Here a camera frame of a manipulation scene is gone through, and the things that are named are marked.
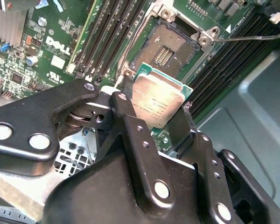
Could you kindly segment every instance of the capacitor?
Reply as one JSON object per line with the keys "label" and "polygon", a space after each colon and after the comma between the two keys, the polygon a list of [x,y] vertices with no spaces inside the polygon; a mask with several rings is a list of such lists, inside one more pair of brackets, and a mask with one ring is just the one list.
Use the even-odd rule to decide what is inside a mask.
{"label": "capacitor", "polygon": [[40,25],[41,27],[45,27],[47,25],[47,20],[43,17],[40,17],[37,21],[38,25]]}
{"label": "capacitor", "polygon": [[33,66],[38,63],[38,58],[36,56],[27,57],[26,64],[28,66]]}

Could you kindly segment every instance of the metal screw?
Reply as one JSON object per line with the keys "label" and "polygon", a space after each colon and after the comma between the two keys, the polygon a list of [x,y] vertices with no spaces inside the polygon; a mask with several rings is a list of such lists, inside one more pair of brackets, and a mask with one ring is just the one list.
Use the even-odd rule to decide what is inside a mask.
{"label": "metal screw", "polygon": [[124,74],[125,76],[130,76],[130,75],[132,74],[132,72],[131,72],[130,70],[125,70],[125,71],[123,72],[123,74]]}
{"label": "metal screw", "polygon": [[228,208],[225,205],[223,205],[222,203],[218,203],[217,208],[218,208],[220,216],[223,219],[225,219],[227,221],[231,220],[231,214],[230,214]]}
{"label": "metal screw", "polygon": [[202,37],[200,40],[199,40],[199,43],[202,45],[202,46],[205,46],[207,45],[209,42],[209,39],[207,37]]}
{"label": "metal screw", "polygon": [[45,18],[40,17],[37,21],[38,25],[40,25],[41,27],[45,27],[47,26],[48,22]]}
{"label": "metal screw", "polygon": [[140,126],[140,125],[139,125],[139,126],[137,126],[137,131],[138,131],[138,132],[142,132],[142,131],[143,131],[143,127],[142,127],[142,126]]}
{"label": "metal screw", "polygon": [[163,9],[161,12],[161,17],[163,19],[168,19],[170,17],[170,11],[168,9]]}
{"label": "metal screw", "polygon": [[234,159],[234,155],[233,154],[231,154],[231,153],[227,153],[227,154],[228,154],[229,158]]}
{"label": "metal screw", "polygon": [[161,198],[168,198],[169,197],[169,189],[166,184],[161,181],[156,181],[154,183],[154,190],[157,195]]}
{"label": "metal screw", "polygon": [[216,177],[217,179],[221,179],[220,174],[218,174],[218,173],[215,172],[214,175],[215,175],[215,177]]}
{"label": "metal screw", "polygon": [[29,139],[29,144],[36,149],[45,149],[50,143],[50,139],[44,134],[35,134]]}
{"label": "metal screw", "polygon": [[94,86],[90,83],[85,83],[84,84],[84,87],[90,91],[93,91],[94,90]]}
{"label": "metal screw", "polygon": [[144,141],[144,142],[142,143],[142,146],[143,146],[144,148],[149,148],[149,143],[148,143],[147,141]]}
{"label": "metal screw", "polygon": [[163,138],[163,143],[164,143],[164,144],[167,144],[168,142],[169,142],[169,139],[168,139],[168,138],[166,138],[166,137]]}
{"label": "metal screw", "polygon": [[0,125],[0,140],[8,139],[13,134],[13,130],[6,126]]}
{"label": "metal screw", "polygon": [[214,164],[215,166],[217,166],[217,165],[218,165],[217,161],[212,160],[212,162],[213,162],[213,164]]}
{"label": "metal screw", "polygon": [[202,136],[204,140],[209,141],[209,138],[206,135]]}
{"label": "metal screw", "polygon": [[121,93],[121,94],[119,94],[118,96],[119,96],[121,99],[126,100],[125,94]]}

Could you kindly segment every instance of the dimm slot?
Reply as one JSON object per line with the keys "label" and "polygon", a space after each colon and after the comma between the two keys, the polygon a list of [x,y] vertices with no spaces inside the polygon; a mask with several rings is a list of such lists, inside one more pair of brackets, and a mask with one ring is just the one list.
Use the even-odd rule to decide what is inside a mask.
{"label": "dimm slot", "polygon": [[[102,16],[105,15],[104,11],[108,8],[110,4],[110,0],[106,0],[104,2],[104,5],[102,7],[100,7],[100,10],[98,11],[98,14],[97,14],[97,17],[95,18],[95,22],[92,22],[89,27],[87,28],[87,32],[89,32],[90,30],[94,30],[95,27],[98,27],[98,24],[100,22],[100,18]],[[80,68],[83,68],[83,66],[81,66],[81,63],[82,61],[85,59],[85,55],[86,55],[86,52],[88,50],[88,47],[91,43],[91,40],[93,38],[93,36],[95,35],[95,32],[90,32],[83,44],[83,47],[82,47],[82,51],[76,56],[75,58],[75,63],[78,64],[80,66]]]}
{"label": "dimm slot", "polygon": [[112,49],[112,51],[111,51],[110,56],[108,56],[107,60],[104,58],[104,61],[103,61],[102,65],[100,66],[101,68],[103,68],[103,70],[100,71],[100,75],[105,74],[107,72],[107,70],[109,69],[109,67],[112,64],[115,56],[117,55],[121,45],[123,44],[124,40],[126,39],[126,36],[128,35],[132,25],[135,24],[145,2],[146,2],[145,0],[140,0],[140,3],[135,8],[133,16],[128,17],[128,19],[126,20],[126,23],[124,24],[124,26],[122,28],[123,32],[121,32],[120,35],[117,37],[115,50],[112,48],[113,47],[112,45],[109,46],[109,49]]}
{"label": "dimm slot", "polygon": [[[252,14],[233,36],[280,33],[279,29],[266,21],[259,14]],[[260,41],[226,43],[190,84],[194,88],[194,92],[189,97],[189,101],[192,102],[190,109],[192,116],[197,117],[267,45],[269,42]]]}
{"label": "dimm slot", "polygon": [[128,7],[129,1],[121,1],[117,5],[117,11],[113,12],[113,19],[110,20],[110,22],[107,25],[107,30],[105,32],[104,37],[102,38],[101,42],[97,45],[97,49],[99,49],[98,52],[94,54],[92,59],[88,62],[88,66],[90,66],[91,69],[95,68],[98,69],[98,65],[102,59],[102,57],[105,55],[106,49],[111,44],[111,38],[116,35],[118,28],[120,27],[120,23],[122,22],[122,15],[126,12],[126,8]]}
{"label": "dimm slot", "polygon": [[89,69],[89,63],[91,62],[91,59],[93,57],[93,55],[95,54],[97,47],[102,39],[102,36],[105,33],[106,30],[106,25],[110,22],[110,20],[112,20],[112,15],[117,4],[120,2],[119,1],[110,1],[110,5],[106,8],[106,11],[104,12],[104,14],[102,15],[102,17],[98,18],[98,23],[96,25],[96,27],[94,28],[94,37],[91,38],[91,47],[87,49],[87,55],[85,56],[84,59],[84,67],[86,67],[86,69],[84,68],[84,70],[87,72],[87,70]]}
{"label": "dimm slot", "polygon": [[125,33],[125,31],[123,30],[124,25],[126,25],[127,22],[129,22],[129,19],[130,19],[130,21],[132,21],[133,18],[136,15],[138,15],[139,7],[141,7],[141,3],[139,3],[139,0],[134,0],[134,1],[130,2],[129,6],[127,7],[128,10],[126,10],[125,15],[122,17],[123,21],[121,21],[121,25],[115,31],[116,35],[111,36],[112,39],[109,40],[108,46],[106,46],[106,48],[104,48],[104,52],[99,59],[99,63],[100,63],[98,66],[99,68],[103,68],[105,70],[105,67],[103,67],[103,64],[104,64],[104,58],[106,56],[106,52],[108,52],[111,49],[112,43],[116,42],[117,37],[120,36],[121,34]]}

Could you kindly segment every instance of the mounting hole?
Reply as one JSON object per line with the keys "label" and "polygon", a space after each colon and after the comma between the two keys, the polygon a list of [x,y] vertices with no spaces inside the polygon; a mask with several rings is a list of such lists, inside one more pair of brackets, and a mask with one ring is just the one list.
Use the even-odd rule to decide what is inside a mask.
{"label": "mounting hole", "polygon": [[218,31],[217,28],[214,28],[214,29],[212,30],[212,34],[213,34],[213,35],[216,35],[218,32],[219,32],[219,31]]}
{"label": "mounting hole", "polygon": [[215,177],[216,177],[217,179],[221,179],[220,174],[218,174],[218,173],[214,173],[214,175],[215,175]]}
{"label": "mounting hole", "polygon": [[74,150],[77,147],[75,143],[70,143],[69,144],[69,149]]}
{"label": "mounting hole", "polygon": [[104,119],[105,119],[105,117],[102,114],[99,114],[95,117],[95,121],[97,123],[102,123]]}
{"label": "mounting hole", "polygon": [[83,147],[79,147],[77,152],[78,152],[79,155],[83,155],[84,154],[84,150],[85,149]]}
{"label": "mounting hole", "polygon": [[137,127],[137,131],[138,131],[138,132],[142,132],[142,131],[143,131],[143,127],[138,126],[138,127]]}
{"label": "mounting hole", "polygon": [[90,91],[94,90],[94,86],[90,83],[85,83],[84,84],[84,87]]}
{"label": "mounting hole", "polygon": [[144,142],[142,143],[142,146],[143,146],[144,148],[149,148],[149,143],[148,143],[147,141],[144,141]]}
{"label": "mounting hole", "polygon": [[212,160],[212,163],[213,163],[215,166],[218,165],[217,161],[215,161],[215,160]]}

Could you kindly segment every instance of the green circuit board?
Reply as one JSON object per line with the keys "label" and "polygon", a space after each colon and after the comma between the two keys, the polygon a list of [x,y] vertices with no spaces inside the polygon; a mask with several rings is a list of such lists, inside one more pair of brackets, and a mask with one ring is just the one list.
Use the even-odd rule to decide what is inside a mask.
{"label": "green circuit board", "polygon": [[[17,98],[37,93],[36,84],[50,88],[71,81],[74,77],[65,72],[71,56],[70,43],[73,35],[80,35],[87,18],[89,3],[83,0],[64,0],[63,12],[54,4],[28,11],[21,46],[6,52],[0,51],[0,79],[3,91]],[[38,25],[39,18],[47,21],[45,27]],[[28,48],[35,48],[38,63],[26,64]],[[13,81],[14,74],[21,80]]]}
{"label": "green circuit board", "polygon": [[[149,3],[150,1],[145,1],[141,11],[142,17],[145,10],[149,7]],[[53,3],[41,9],[30,9],[27,14],[21,46],[16,49],[10,48],[7,52],[0,52],[0,79],[4,80],[3,91],[11,92],[17,98],[23,98],[36,93],[31,86],[32,84],[41,83],[49,88],[74,79],[77,69],[70,73],[67,71],[68,65],[75,58],[74,53],[82,50],[83,43],[91,32],[91,23],[94,22],[98,9],[102,4],[103,0],[93,1],[92,6],[89,5],[89,2],[83,0],[63,0],[63,12],[61,13]],[[188,0],[174,1],[173,6],[205,30],[213,26],[220,27],[220,37],[228,37],[233,30],[237,29],[237,26],[240,25],[241,21],[245,19],[245,16],[254,7],[252,2],[248,2],[234,16],[227,17],[207,1],[198,0],[197,5],[207,13],[207,16],[203,16],[195,11]],[[45,27],[38,25],[38,20],[41,17],[47,21]],[[151,17],[145,25],[126,57],[129,63],[145,44],[147,36],[152,32],[158,20],[159,18],[157,17]],[[110,63],[108,73],[103,75],[101,85],[115,84],[118,61],[130,41],[131,34],[136,28],[137,26],[134,25],[130,30],[129,36],[123,41],[118,53]],[[73,39],[76,39],[78,43],[75,46],[72,46]],[[217,44],[212,54],[220,48],[220,45]],[[33,67],[27,66],[25,63],[29,47],[36,48],[36,56],[38,57],[38,63]],[[176,77],[178,80],[183,81],[184,84],[191,80],[193,75],[189,75],[188,71],[202,53],[202,51],[199,51],[195,54],[192,60],[181,69]],[[20,84],[12,81],[14,73],[22,76]]]}
{"label": "green circuit board", "polygon": [[[155,38],[154,35],[161,25],[170,27],[171,34],[175,27],[175,33],[183,32],[179,30],[177,18],[169,23],[156,13],[148,15],[153,2],[151,0],[60,2],[63,12],[51,1],[46,7],[29,9],[21,45],[17,48],[11,47],[5,52],[0,51],[1,93],[8,92],[16,98],[24,98],[75,78],[85,78],[100,87],[114,86],[118,79],[120,60],[124,58],[122,63],[126,63],[131,71],[137,73],[137,64],[141,63],[142,53],[145,50],[149,52],[151,38]],[[186,43],[190,43],[193,51],[173,78],[189,85],[224,43],[214,44],[207,52],[199,46],[197,40],[191,40],[190,35],[187,36],[187,30],[198,32],[197,27],[204,31],[218,27],[218,38],[228,38],[241,27],[256,5],[253,0],[230,0],[238,4],[238,9],[233,15],[226,15],[227,9],[222,10],[218,4],[207,0],[172,2],[169,7],[184,22],[180,25],[185,31],[183,37]],[[45,19],[45,26],[39,25],[40,18]],[[135,41],[124,55],[134,35]],[[28,66],[26,60],[31,49],[38,62]],[[166,128],[154,132],[153,136],[159,150],[165,152],[170,149]]]}

